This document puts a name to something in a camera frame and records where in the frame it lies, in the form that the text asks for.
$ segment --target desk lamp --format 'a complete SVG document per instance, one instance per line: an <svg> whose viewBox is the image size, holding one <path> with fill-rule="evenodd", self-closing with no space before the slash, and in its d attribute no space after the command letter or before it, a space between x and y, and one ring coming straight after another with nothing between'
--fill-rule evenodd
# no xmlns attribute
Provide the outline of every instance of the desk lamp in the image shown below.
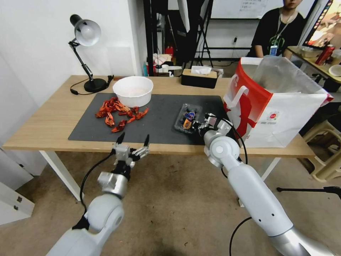
<svg viewBox="0 0 341 256"><path fill-rule="evenodd" d="M92 71L84 64L81 57L76 51L76 47L79 45L92 46L98 42L101 36L101 29L96 22L91 20L83 20L80 16L73 14L70 17L71 24L75 27L75 39L69 42L70 47L76 54L79 62L82 64L82 68L89 76L89 81L84 84L84 89L87 92L99 92L107 88L107 82L100 78L92 78Z"/></svg>

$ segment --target black t-shirt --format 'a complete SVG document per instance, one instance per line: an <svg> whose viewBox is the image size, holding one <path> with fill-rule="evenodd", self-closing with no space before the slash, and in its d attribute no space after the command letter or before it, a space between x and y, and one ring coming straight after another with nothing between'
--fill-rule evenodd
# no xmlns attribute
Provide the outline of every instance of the black t-shirt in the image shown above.
<svg viewBox="0 0 341 256"><path fill-rule="evenodd" d="M296 46L301 37L305 24L301 14L297 14L296 18L287 25L284 31L277 39L278 34L282 31L286 24L281 22L278 29L278 20L280 18L279 8L268 11L259 21L255 36L252 40L252 46L260 45L263 48L263 54L268 55L270 46L277 45L277 56L281 55L288 46ZM256 57L254 47L251 48L248 57Z"/></svg>

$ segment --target id badge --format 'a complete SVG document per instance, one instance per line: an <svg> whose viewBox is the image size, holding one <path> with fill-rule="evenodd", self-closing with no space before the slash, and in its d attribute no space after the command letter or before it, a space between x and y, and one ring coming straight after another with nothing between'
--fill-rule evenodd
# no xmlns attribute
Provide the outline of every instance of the id badge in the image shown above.
<svg viewBox="0 0 341 256"><path fill-rule="evenodd" d="M277 46L270 46L270 54L271 56L276 56Z"/></svg>

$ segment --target person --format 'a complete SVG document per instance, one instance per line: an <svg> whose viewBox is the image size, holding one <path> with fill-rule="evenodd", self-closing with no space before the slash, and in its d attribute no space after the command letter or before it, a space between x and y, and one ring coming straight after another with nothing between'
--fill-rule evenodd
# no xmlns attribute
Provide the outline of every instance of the person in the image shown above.
<svg viewBox="0 0 341 256"><path fill-rule="evenodd" d="M291 58L288 46L295 46L301 37L305 20L296 11L302 0L283 0L284 6L268 11L260 20L247 57L276 55Z"/></svg>

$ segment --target clear plastic tray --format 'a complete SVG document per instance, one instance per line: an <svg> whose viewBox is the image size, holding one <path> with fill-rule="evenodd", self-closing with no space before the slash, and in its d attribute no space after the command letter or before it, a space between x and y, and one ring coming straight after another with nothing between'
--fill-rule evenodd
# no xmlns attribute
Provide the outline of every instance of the clear plastic tray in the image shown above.
<svg viewBox="0 0 341 256"><path fill-rule="evenodd" d="M175 121L174 128L183 133L193 134L195 129L192 127L193 120L198 120L202 112L202 107L192 104L183 104Z"/></svg>

